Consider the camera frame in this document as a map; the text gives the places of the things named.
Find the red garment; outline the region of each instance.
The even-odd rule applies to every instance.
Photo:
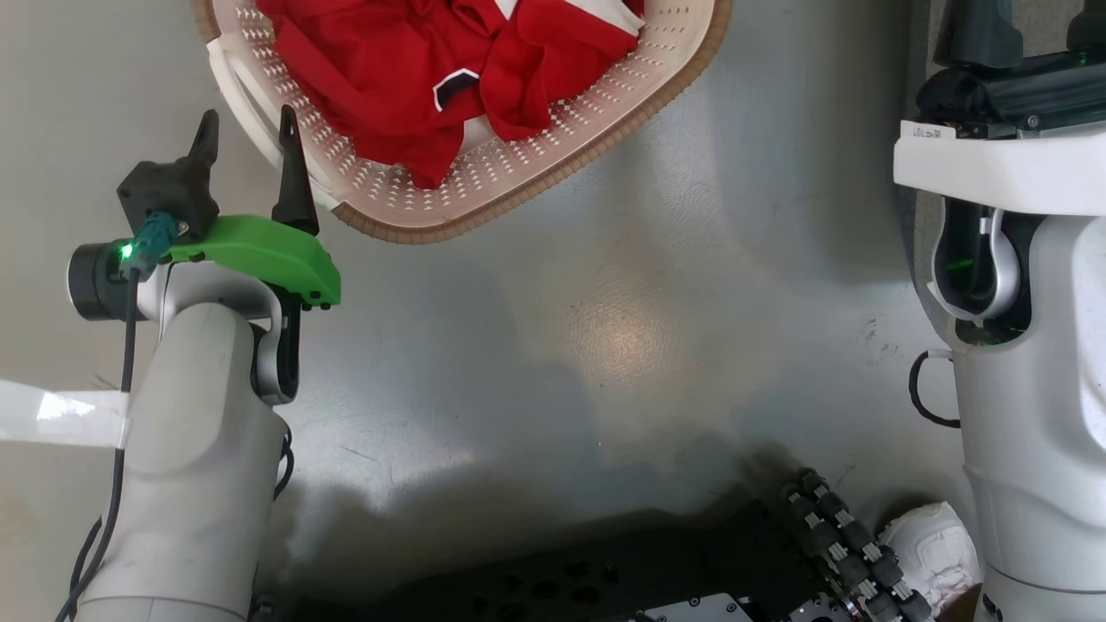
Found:
[[[289,73],[335,132],[352,138],[357,155],[400,164],[417,186],[432,188],[460,151],[465,121],[487,112],[501,138],[533,136],[550,125],[550,102],[586,91],[636,49],[637,37],[626,24],[593,14],[592,6],[618,1],[257,0],[257,6],[273,22],[274,50]]]

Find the floor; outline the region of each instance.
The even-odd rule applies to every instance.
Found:
[[[365,601],[707,520],[797,464],[869,521],[931,498],[970,517],[959,435],[906,394],[916,353],[941,344],[893,209],[906,4],[735,0],[687,93],[455,241],[393,246],[324,215],[345,303],[303,328],[281,410],[296,471],[262,582]],[[122,326],[81,321],[61,276],[79,243],[126,231],[117,183],[182,154],[209,106],[223,210],[265,212],[276,175],[222,105],[187,2],[6,2],[0,75],[0,286],[18,292],[0,297],[0,376],[102,386]],[[927,369],[922,395],[954,413],[951,370]],[[103,452],[0,452],[0,620],[54,612],[108,474]]]

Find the green bracket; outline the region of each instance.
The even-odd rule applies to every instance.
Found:
[[[298,294],[306,304],[342,302],[342,274],[313,236],[263,216],[220,216],[202,241],[177,245],[174,262],[210,260]]]

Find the brown woven rim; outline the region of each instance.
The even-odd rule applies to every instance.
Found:
[[[215,11],[211,7],[212,1],[192,0],[196,24],[206,42],[211,42],[220,35],[219,24],[215,20]],[[425,245],[456,238],[461,234],[476,229],[492,218],[507,214],[556,184],[564,182],[573,173],[595,162],[599,156],[607,153],[611,147],[618,144],[619,141],[651,118],[653,115],[660,112],[661,108],[667,106],[699,77],[722,44],[722,38],[726,37],[726,29],[730,24],[731,3],[732,0],[714,0],[714,11],[710,17],[710,25],[707,28],[706,37],[703,37],[702,42],[699,44],[699,49],[696,50],[691,59],[688,60],[687,64],[676,75],[613,127],[593,138],[591,143],[577,151],[575,155],[562,160],[540,177],[531,179],[465,216],[432,227],[397,227],[380,222],[375,218],[362,214],[344,201],[334,208],[334,215],[346,225],[366,236],[396,243]]]

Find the basket handle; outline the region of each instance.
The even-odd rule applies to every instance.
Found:
[[[219,39],[213,39],[207,44],[208,60],[211,63],[211,73],[219,84],[227,105],[234,113],[238,123],[246,129],[250,141],[258,146],[261,155],[268,159],[274,168],[281,168],[284,160],[280,143],[276,141],[274,122],[267,123],[265,118],[275,120],[276,108],[272,111],[260,110],[265,104],[270,104],[268,96],[261,90],[261,85],[253,80],[253,76],[246,70],[242,62],[223,49]],[[304,153],[307,164],[307,176],[311,178],[311,190],[315,199],[315,205],[334,209],[341,201],[335,199],[326,186],[330,185],[326,175],[320,170],[314,158]]]

